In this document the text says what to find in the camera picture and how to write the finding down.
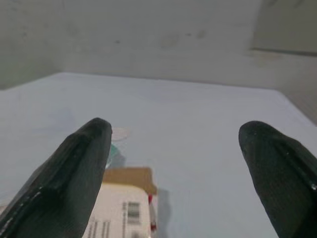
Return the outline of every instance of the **white tabletop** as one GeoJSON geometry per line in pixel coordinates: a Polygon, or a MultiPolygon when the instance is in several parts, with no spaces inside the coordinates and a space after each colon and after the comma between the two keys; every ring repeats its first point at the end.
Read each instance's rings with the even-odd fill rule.
{"type": "Polygon", "coordinates": [[[56,74],[0,92],[0,200],[8,200],[63,139],[94,117],[130,130],[126,166],[159,187],[160,238],[276,238],[238,144],[262,120],[315,155],[317,131],[273,90],[56,74]]]}

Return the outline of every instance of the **white surface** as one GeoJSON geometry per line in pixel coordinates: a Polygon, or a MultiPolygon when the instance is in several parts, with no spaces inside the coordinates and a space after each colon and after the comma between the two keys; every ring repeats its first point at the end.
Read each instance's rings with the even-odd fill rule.
{"type": "Polygon", "coordinates": [[[262,2],[0,0],[0,88],[60,71],[265,87],[317,123],[317,58],[250,51],[262,2]]]}
{"type": "Polygon", "coordinates": [[[243,123],[268,122],[317,154],[316,128],[272,90],[61,73],[0,92],[0,110],[0,199],[101,117],[131,130],[116,142],[126,165],[153,169],[169,204],[160,237],[277,237],[239,149],[243,123]]]}

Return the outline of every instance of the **teal object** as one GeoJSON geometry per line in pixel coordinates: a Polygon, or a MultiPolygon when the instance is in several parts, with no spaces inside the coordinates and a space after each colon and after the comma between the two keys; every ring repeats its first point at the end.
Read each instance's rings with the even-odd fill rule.
{"type": "Polygon", "coordinates": [[[110,166],[110,164],[112,162],[112,159],[114,157],[116,157],[117,154],[119,154],[118,148],[115,147],[113,144],[111,144],[110,152],[109,152],[109,156],[108,156],[108,161],[107,161],[107,164],[106,164],[106,169],[110,166]]]}

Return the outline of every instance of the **barcode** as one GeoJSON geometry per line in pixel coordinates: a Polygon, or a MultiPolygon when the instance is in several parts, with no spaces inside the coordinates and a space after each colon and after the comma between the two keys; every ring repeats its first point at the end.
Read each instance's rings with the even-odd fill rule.
{"type": "Polygon", "coordinates": [[[110,221],[98,221],[92,219],[89,221],[83,238],[108,238],[110,221]]]}
{"type": "Polygon", "coordinates": [[[128,202],[128,221],[129,225],[139,225],[140,221],[140,204],[138,202],[128,202]]]}

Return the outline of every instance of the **white wall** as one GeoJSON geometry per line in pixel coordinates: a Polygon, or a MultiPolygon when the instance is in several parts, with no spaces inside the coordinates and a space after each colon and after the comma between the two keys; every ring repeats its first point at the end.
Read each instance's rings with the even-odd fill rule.
{"type": "MultiPolygon", "coordinates": [[[[250,51],[260,5],[261,0],[2,0],[0,86],[71,71],[278,88],[292,99],[302,80],[312,82],[305,77],[314,77],[317,59],[250,51]]],[[[315,83],[307,85],[303,91],[315,83]]],[[[312,105],[311,116],[317,112],[312,97],[299,98],[312,105]]]]}

